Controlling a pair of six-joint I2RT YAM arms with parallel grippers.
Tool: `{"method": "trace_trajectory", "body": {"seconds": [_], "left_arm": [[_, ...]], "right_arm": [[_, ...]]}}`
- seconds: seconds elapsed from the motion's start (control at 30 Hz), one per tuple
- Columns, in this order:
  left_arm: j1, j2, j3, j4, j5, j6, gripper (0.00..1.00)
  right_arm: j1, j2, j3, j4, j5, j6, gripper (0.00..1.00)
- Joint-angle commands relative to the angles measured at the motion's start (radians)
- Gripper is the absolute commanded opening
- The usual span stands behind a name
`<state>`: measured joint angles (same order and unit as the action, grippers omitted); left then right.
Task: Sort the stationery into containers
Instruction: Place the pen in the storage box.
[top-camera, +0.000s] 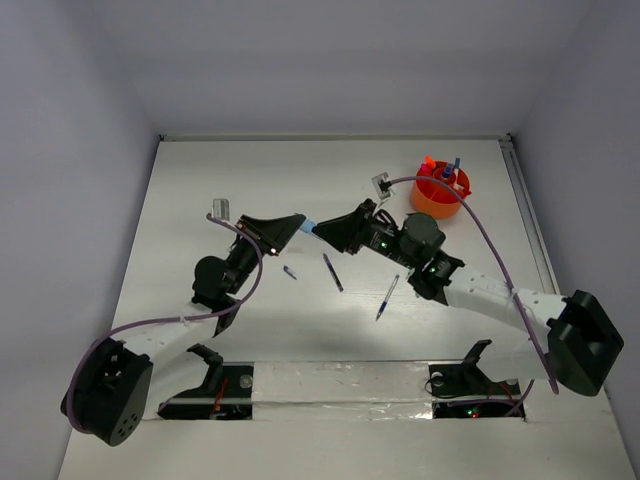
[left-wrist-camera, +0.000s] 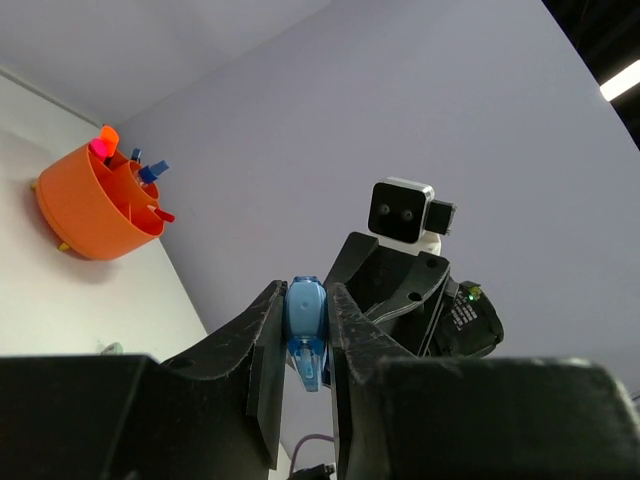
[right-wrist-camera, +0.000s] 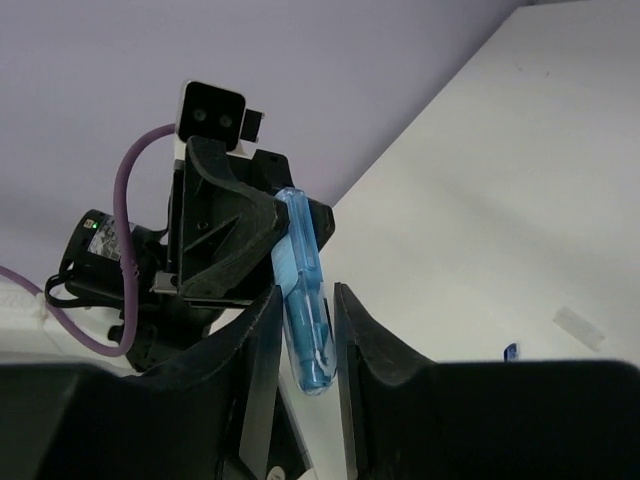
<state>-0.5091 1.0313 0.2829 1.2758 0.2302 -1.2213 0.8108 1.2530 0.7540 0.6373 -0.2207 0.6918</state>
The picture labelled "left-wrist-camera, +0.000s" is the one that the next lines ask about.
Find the pink black highlighter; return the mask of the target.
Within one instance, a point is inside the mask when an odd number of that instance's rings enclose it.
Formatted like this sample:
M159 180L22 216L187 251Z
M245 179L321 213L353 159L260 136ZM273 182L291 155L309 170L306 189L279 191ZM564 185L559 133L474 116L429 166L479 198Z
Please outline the pink black highlighter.
M89 152L109 167L113 159L116 145L102 138L94 138L88 144Z

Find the blue cap white marker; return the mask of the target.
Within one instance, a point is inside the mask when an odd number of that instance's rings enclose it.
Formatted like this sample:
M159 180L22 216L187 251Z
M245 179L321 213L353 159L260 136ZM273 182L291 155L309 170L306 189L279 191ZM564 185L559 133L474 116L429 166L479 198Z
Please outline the blue cap white marker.
M140 148L134 148L131 153L130 159L136 163L140 163L141 157L142 157L142 150Z

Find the red cap white marker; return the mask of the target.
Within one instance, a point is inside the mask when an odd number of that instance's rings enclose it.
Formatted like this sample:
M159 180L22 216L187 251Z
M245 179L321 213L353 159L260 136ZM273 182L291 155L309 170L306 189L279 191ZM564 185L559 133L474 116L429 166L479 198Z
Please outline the red cap white marker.
M173 223L176 219L176 217L165 211L162 210L160 207L155 206L155 205L148 205L148 209L153 212L160 220L164 221L164 222L168 222L168 223Z

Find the orange black highlighter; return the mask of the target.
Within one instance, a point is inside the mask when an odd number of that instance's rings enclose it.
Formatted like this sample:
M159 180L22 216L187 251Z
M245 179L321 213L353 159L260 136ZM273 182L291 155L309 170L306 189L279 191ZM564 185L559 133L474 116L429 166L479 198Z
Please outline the orange black highlighter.
M103 125L100 130L99 138L107 148L107 155L112 157L116 152L120 141L118 132L109 125Z

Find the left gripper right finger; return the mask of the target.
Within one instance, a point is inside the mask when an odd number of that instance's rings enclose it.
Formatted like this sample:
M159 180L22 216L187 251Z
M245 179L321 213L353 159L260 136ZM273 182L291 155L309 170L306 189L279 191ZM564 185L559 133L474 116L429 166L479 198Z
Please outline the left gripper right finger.
M418 358L329 290L341 479L635 479L639 416L583 359Z

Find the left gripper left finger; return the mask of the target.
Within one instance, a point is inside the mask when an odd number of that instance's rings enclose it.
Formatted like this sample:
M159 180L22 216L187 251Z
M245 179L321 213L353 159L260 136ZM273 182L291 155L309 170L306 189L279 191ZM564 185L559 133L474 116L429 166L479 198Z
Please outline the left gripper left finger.
M265 479L278 462L285 282L184 352L5 357L5 479Z

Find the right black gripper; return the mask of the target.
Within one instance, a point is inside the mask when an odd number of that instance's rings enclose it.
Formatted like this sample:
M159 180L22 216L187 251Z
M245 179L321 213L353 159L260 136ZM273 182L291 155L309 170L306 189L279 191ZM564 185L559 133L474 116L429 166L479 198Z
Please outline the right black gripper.
M372 323L417 356L482 358L504 340L503 324L480 284L463 281L454 297L445 296L448 259L377 248L376 237L347 236L324 281L329 304L342 285ZM365 273L374 252L371 274Z

